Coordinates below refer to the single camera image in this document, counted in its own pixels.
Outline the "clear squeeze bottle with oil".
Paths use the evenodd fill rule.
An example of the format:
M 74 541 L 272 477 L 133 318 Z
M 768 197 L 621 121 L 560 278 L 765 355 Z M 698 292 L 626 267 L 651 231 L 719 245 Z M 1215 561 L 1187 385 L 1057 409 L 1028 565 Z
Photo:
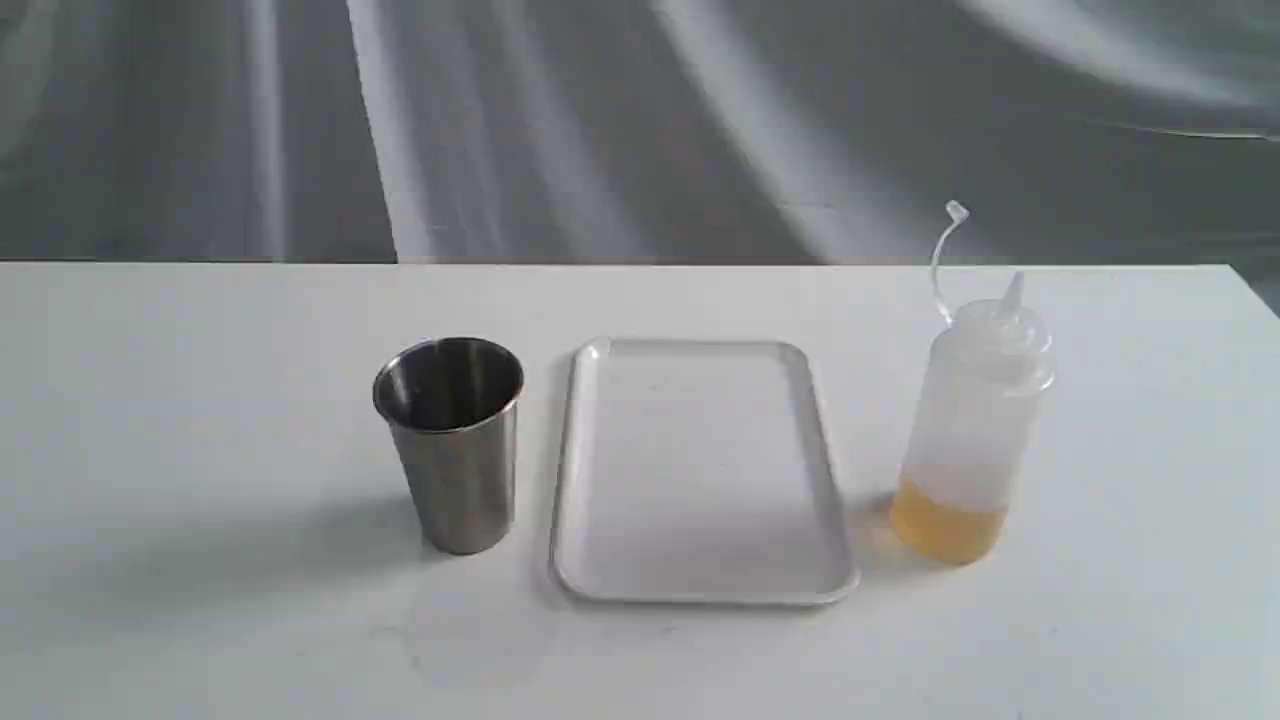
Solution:
M 950 237 L 968 209 L 951 200 L 950 223 L 929 260 L 934 309 L 932 340 L 890 527 L 920 556 L 950 566 L 973 564 L 996 546 L 1053 384 L 1053 337 L 1024 300 L 1014 273 L 997 299 L 955 306 L 940 283 Z

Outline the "stainless steel cup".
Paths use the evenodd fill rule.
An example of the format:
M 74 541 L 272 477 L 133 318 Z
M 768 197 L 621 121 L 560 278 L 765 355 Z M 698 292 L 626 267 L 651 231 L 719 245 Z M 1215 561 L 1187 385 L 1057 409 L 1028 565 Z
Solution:
M 428 340 L 375 375 L 424 539 L 454 556 L 485 552 L 515 521 L 521 361 L 476 337 Z

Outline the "white plastic tray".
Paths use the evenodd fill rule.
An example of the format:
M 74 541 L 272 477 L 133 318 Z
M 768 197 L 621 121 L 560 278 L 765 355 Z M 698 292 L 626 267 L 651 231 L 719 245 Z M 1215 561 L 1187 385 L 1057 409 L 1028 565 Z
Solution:
M 594 602 L 815 607 L 860 577 L 809 357 L 600 337 L 573 355 L 550 568 Z

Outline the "grey fabric backdrop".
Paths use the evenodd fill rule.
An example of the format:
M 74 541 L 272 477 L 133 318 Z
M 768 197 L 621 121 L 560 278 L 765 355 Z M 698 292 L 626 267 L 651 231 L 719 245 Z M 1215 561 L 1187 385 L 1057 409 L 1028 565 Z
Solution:
M 5 1 L 3 258 L 1226 264 L 1275 1 Z

